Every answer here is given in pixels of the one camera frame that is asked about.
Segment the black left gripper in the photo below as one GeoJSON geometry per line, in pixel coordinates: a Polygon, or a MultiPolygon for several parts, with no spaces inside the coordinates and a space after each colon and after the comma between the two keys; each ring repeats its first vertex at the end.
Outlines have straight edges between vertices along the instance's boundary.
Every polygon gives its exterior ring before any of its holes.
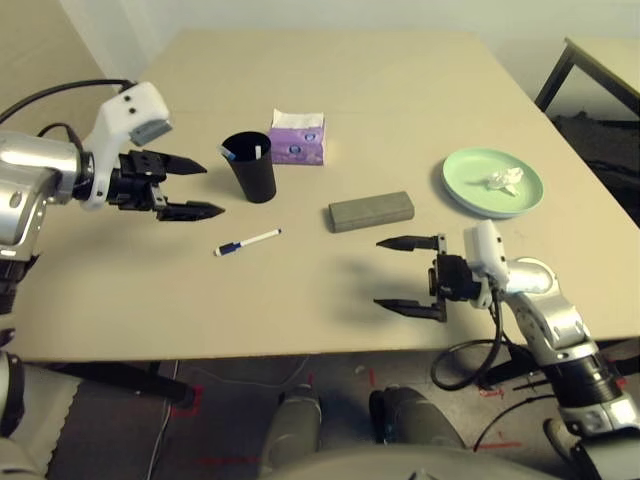
{"type": "Polygon", "coordinates": [[[119,167],[111,173],[107,202],[120,210],[157,211],[158,221],[191,222],[213,218],[225,209],[208,202],[171,203],[160,189],[167,174],[204,174],[196,161],[148,150],[131,150],[119,155],[119,167]]]}

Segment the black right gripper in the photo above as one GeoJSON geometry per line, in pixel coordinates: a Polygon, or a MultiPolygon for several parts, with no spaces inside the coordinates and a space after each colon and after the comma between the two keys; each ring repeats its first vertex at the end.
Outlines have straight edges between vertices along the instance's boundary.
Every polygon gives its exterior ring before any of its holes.
{"type": "MultiPolygon", "coordinates": [[[[441,235],[404,235],[387,238],[376,243],[378,247],[411,252],[416,249],[437,253],[428,269],[429,295],[450,301],[483,301],[489,297],[486,279],[476,279],[467,261],[459,255],[446,253],[446,239],[441,235]]],[[[422,305],[416,300],[374,299],[374,302],[392,312],[410,318],[446,322],[446,311],[439,303],[422,305]]]]}

